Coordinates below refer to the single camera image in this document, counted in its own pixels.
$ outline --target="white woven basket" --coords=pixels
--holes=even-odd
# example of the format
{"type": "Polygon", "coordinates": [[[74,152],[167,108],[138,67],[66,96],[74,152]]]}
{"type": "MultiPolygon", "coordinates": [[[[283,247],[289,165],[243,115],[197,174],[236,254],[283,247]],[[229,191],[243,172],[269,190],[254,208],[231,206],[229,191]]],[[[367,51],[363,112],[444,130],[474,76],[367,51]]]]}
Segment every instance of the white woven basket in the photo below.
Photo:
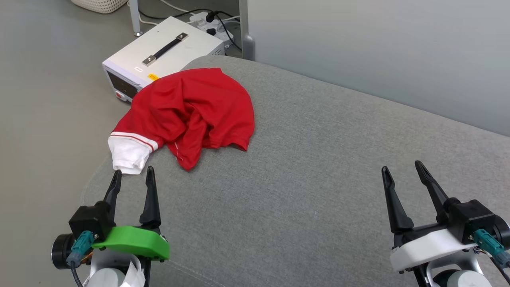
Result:
{"type": "Polygon", "coordinates": [[[101,14],[112,13],[128,0],[71,0],[74,4],[101,14]]]}

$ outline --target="gray fabric tablecloth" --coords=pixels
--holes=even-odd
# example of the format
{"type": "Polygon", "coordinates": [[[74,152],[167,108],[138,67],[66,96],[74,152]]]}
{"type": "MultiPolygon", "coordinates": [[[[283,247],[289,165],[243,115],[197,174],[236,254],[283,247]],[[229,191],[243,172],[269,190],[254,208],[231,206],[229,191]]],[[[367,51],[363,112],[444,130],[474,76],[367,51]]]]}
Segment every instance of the gray fabric tablecloth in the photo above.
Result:
{"type": "MultiPolygon", "coordinates": [[[[435,220],[415,160],[447,195],[510,221],[508,137],[255,62],[209,56],[185,69],[198,67],[246,88],[256,131],[248,152],[204,150],[189,173],[166,147],[150,156],[171,245],[151,286],[416,286],[391,270],[384,165],[415,226],[435,220]]],[[[82,203],[101,200],[112,175],[108,158],[82,203]]],[[[123,177],[118,225],[138,223],[145,192],[145,173],[123,177]]]]}

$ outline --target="teal cable connector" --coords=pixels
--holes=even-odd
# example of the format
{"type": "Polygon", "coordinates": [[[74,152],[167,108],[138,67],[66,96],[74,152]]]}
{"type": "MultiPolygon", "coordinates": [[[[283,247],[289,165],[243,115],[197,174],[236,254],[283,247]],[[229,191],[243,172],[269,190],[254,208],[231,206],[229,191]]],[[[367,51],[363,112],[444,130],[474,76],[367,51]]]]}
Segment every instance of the teal cable connector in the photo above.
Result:
{"type": "Polygon", "coordinates": [[[93,243],[94,234],[88,230],[83,231],[71,247],[71,254],[66,259],[67,265],[71,266],[73,262],[75,267],[80,266],[85,252],[92,247],[93,243]]]}
{"type": "Polygon", "coordinates": [[[475,233],[473,233],[473,241],[477,243],[480,248],[489,252],[502,268],[508,267],[510,254],[508,254],[503,245],[495,240],[485,229],[476,230],[475,233]]]}

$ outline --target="metal table leg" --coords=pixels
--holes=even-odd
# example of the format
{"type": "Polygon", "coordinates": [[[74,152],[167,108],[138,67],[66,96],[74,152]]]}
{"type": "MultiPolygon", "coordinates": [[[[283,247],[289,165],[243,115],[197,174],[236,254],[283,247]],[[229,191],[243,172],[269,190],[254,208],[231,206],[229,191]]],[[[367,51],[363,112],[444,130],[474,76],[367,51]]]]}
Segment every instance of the metal table leg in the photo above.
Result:
{"type": "Polygon", "coordinates": [[[131,11],[131,21],[133,22],[133,31],[135,32],[135,36],[142,36],[143,31],[140,29],[140,21],[138,17],[138,0],[129,0],[130,11],[131,11]]]}

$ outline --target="red stripe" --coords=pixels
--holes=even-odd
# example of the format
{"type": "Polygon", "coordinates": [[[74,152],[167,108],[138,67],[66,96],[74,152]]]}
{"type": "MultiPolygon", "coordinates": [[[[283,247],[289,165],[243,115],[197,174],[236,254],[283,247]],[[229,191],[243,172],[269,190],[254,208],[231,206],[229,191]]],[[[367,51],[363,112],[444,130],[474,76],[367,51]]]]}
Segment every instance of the red stripe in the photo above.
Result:
{"type": "Polygon", "coordinates": [[[120,137],[131,137],[131,138],[134,138],[134,139],[136,139],[136,140],[138,140],[140,142],[143,142],[144,144],[148,145],[152,149],[152,151],[154,151],[154,147],[150,143],[144,142],[144,141],[142,141],[141,139],[139,139],[137,137],[134,137],[134,136],[131,136],[131,135],[118,135],[118,134],[114,134],[114,135],[111,135],[111,136],[120,136],[120,137]]]}

